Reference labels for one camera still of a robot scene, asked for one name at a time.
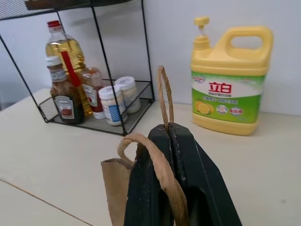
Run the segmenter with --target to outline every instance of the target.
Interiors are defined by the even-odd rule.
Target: white jar lid
[[[62,61],[58,56],[48,56],[48,57],[46,57],[47,66],[60,65],[61,63],[62,63]]]
[[[128,90],[135,86],[135,79],[130,76],[121,77],[115,81],[115,85],[119,86],[121,90]]]
[[[114,86],[116,96],[121,95],[121,90],[118,86]],[[99,98],[102,100],[111,100],[114,99],[114,93],[112,86],[107,86],[98,91]]]

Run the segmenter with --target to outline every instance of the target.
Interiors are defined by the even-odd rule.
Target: cooking oil bottle
[[[63,63],[63,69],[69,77],[69,73],[61,52],[67,51],[70,57],[74,71],[79,74],[86,67],[84,54],[79,46],[79,43],[70,35],[64,33],[62,26],[58,20],[47,23],[51,37],[46,44],[46,55],[48,57],[58,56]],[[92,114],[90,103],[82,86],[78,87],[80,99],[83,104],[85,116]]]
[[[233,27],[210,47],[204,34],[208,23],[208,17],[195,19],[201,34],[193,42],[191,57],[194,123],[219,132],[249,135],[258,124],[272,31],[264,26]],[[234,47],[233,38],[242,36],[260,37],[261,47]]]

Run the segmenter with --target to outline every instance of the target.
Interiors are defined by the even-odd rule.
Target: black plastic object
[[[164,125],[152,129],[148,138],[163,152],[173,170],[171,144]],[[168,197],[160,187],[145,147],[136,158],[129,179],[124,226],[172,226]]]
[[[222,175],[190,131],[169,124],[175,177],[188,204],[190,226],[241,226]]]

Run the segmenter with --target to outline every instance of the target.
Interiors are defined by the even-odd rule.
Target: spice rack
[[[104,84],[106,86],[112,86],[114,84],[114,80],[112,79],[112,75],[110,72],[110,67],[109,63],[106,57],[106,52],[105,52],[105,47],[103,44],[101,32],[99,29],[99,24],[96,18],[95,14],[95,7],[97,6],[107,6],[110,4],[118,4],[122,2],[127,2],[129,0],[114,0],[114,1],[101,1],[101,0],[81,0],[81,4],[74,4],[70,5],[71,2],[78,2],[78,1],[68,1],[68,6],[64,8],[60,8],[59,6],[55,8],[47,8],[45,7],[46,5],[44,4],[43,6],[39,5],[38,2],[39,0],[32,1],[33,4],[27,3],[23,0],[12,0],[9,3],[6,3],[6,9],[5,13],[2,11],[3,9],[0,9],[0,20],[8,20],[8,19],[13,19],[13,18],[21,18],[21,17],[27,17],[27,16],[34,16],[34,15],[39,15],[39,14],[45,14],[45,13],[53,13],[56,12],[58,19],[61,24],[62,21],[60,19],[59,11],[61,10],[68,10],[68,9],[74,9],[74,8],[87,8],[90,7],[92,10],[92,16],[95,22],[95,27],[97,29],[97,34],[98,38],[100,41],[100,45],[102,47],[103,51],[103,56],[104,60],[106,63],[107,71],[108,71],[108,76],[109,79],[104,79]],[[79,128],[85,128],[85,129],[92,129],[96,131],[101,131],[101,132],[106,132],[106,133],[111,133],[111,134],[116,134],[116,135],[122,135],[125,136],[126,134],[130,133],[134,127],[137,125],[139,120],[143,117],[145,112],[149,109],[151,104],[154,102],[154,89],[153,89],[153,84],[152,84],[152,77],[151,77],[151,66],[150,66],[150,58],[149,58],[149,48],[148,48],[148,40],[147,40],[147,33],[146,33],[146,27],[145,27],[145,16],[144,16],[144,7],[143,7],[143,0],[141,0],[141,10],[142,10],[142,20],[143,20],[143,29],[144,29],[144,35],[145,35],[145,43],[146,43],[146,50],[147,50],[147,58],[148,58],[148,71],[146,73],[149,73],[150,79],[148,81],[136,81],[136,86],[137,86],[137,97],[132,101],[130,105],[128,105],[125,109],[125,111],[119,116],[121,118],[121,126],[111,126],[107,123],[106,119],[103,120],[97,120],[93,116],[89,116],[85,118],[84,122],[79,125],[73,125],[73,124],[66,124],[61,121],[57,109],[55,107],[53,99],[49,96],[48,99],[42,101],[41,103],[37,103],[36,99],[34,98],[31,89],[29,88],[26,80],[24,79],[24,76],[22,75],[21,71],[19,70],[18,65],[16,64],[13,56],[11,55],[7,45],[5,44],[3,38],[0,36],[0,40],[3,43],[6,51],[8,52],[13,64],[15,65],[18,73],[20,74],[21,79],[23,80],[26,88],[28,89],[37,109],[39,110],[42,118],[46,123],[57,123],[57,124],[62,124],[62,125],[68,125],[68,126],[73,126],[73,127],[79,127]],[[139,99],[141,106],[137,112],[133,114],[128,113],[128,109],[131,107],[133,109],[133,103]],[[127,120],[124,121],[123,118],[124,116],[127,115]]]

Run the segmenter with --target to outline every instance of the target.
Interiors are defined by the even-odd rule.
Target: green label
[[[192,72],[193,112],[223,121],[257,120],[265,75],[234,76]]]

